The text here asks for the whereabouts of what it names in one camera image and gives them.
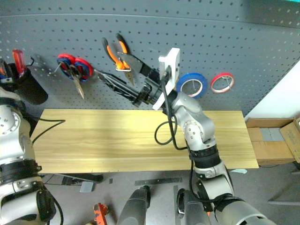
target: wooden board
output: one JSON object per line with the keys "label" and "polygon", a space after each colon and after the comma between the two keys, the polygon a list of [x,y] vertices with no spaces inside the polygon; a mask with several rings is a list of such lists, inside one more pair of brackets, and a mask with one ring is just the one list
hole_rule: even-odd
{"label": "wooden board", "polygon": [[[220,156],[227,168],[257,168],[241,111],[206,111],[216,125]],[[65,119],[34,144],[36,161],[43,173],[96,173],[118,171],[186,170],[190,160],[186,150],[172,144],[161,146],[154,140],[156,127],[167,120],[158,111],[46,109],[43,119]],[[53,123],[39,121],[32,139]],[[168,126],[157,134],[170,138]],[[178,146],[185,146],[181,129]]]}

